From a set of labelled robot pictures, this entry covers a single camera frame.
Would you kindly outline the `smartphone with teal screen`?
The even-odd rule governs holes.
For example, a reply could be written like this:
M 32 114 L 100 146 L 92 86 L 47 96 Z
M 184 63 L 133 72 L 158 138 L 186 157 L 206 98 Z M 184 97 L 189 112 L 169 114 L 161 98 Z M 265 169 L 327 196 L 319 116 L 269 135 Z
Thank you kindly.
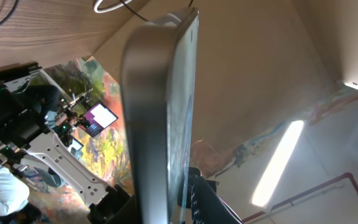
M 137 27 L 120 86 L 140 223 L 185 216 L 199 11 L 185 7 Z

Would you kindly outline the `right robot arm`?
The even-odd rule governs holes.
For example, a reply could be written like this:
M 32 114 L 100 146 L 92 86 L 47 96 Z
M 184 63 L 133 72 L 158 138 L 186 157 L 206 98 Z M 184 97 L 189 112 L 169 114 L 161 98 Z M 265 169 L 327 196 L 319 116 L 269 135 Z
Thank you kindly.
M 0 87 L 0 141 L 40 160 L 67 182 L 89 207 L 91 223 L 137 223 L 134 197 L 89 171 L 5 86 Z

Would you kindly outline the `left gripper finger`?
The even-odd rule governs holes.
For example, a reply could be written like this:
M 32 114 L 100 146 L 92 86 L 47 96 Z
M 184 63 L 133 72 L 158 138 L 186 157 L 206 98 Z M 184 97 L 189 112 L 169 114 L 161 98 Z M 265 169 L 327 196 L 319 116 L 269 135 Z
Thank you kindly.
M 216 182 L 207 180 L 199 168 L 188 169 L 186 207 L 192 224 L 242 224 L 239 216 L 216 193 Z

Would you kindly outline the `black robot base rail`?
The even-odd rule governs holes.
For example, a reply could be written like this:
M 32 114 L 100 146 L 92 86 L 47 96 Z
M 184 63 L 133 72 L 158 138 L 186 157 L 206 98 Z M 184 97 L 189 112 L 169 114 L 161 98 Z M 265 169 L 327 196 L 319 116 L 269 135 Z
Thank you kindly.
M 19 100 L 28 100 L 29 97 L 24 93 L 42 69 L 34 62 L 0 71 L 0 93 L 6 91 Z

